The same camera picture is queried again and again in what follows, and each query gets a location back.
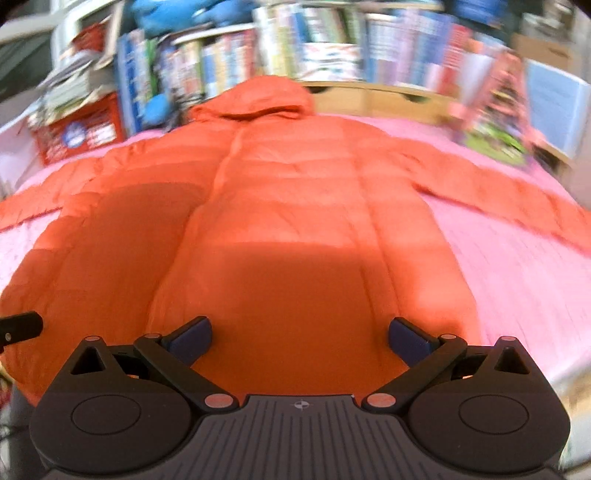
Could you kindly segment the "red storage crate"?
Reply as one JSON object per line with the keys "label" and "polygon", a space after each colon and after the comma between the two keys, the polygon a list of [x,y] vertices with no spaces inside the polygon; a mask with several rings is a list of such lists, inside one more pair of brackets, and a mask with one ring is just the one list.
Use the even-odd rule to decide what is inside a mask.
{"label": "red storage crate", "polygon": [[80,106],[63,118],[30,126],[43,166],[126,139],[116,93]]}

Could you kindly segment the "light blue board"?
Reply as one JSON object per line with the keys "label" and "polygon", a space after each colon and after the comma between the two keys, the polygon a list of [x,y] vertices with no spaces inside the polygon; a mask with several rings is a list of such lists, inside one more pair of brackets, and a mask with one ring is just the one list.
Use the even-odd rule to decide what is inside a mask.
{"label": "light blue board", "polygon": [[590,102],[590,84],[556,67],[526,60],[531,124],[546,141],[573,159]]}

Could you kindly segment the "blue plush toy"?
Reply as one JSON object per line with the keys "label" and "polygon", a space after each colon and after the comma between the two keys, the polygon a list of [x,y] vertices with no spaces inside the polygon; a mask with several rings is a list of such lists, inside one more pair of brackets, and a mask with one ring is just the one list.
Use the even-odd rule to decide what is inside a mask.
{"label": "blue plush toy", "polygon": [[130,11],[148,37],[158,37],[193,27],[228,27],[252,21],[259,2],[250,0],[137,0]]}

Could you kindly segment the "wooden drawer box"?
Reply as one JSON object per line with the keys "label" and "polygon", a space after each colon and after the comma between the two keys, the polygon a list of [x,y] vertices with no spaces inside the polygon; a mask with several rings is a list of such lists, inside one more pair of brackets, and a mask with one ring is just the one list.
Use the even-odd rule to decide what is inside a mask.
{"label": "wooden drawer box", "polygon": [[453,97],[410,86],[365,82],[301,82],[322,114],[399,118],[440,125],[449,118]]}

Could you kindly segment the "cardboard box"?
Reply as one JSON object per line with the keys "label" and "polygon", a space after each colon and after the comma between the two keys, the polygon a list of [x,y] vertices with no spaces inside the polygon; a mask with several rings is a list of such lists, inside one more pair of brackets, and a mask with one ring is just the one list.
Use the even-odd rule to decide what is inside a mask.
{"label": "cardboard box", "polygon": [[514,33],[511,38],[511,46],[523,58],[535,60],[569,73],[576,72],[577,55],[568,45]]}

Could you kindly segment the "row of upright books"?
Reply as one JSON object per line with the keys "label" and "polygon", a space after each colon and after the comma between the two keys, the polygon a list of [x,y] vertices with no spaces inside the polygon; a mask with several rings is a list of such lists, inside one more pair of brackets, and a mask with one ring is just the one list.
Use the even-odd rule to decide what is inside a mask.
{"label": "row of upright books", "polygon": [[[482,130],[508,115],[503,84],[526,94],[522,58],[486,41],[435,7],[375,1],[258,1],[252,21],[193,27],[158,37],[135,28],[119,36],[116,77],[129,134],[173,128],[190,110],[259,78],[410,86],[453,97],[449,117],[464,113]],[[165,94],[173,113],[142,124],[146,103]]]}

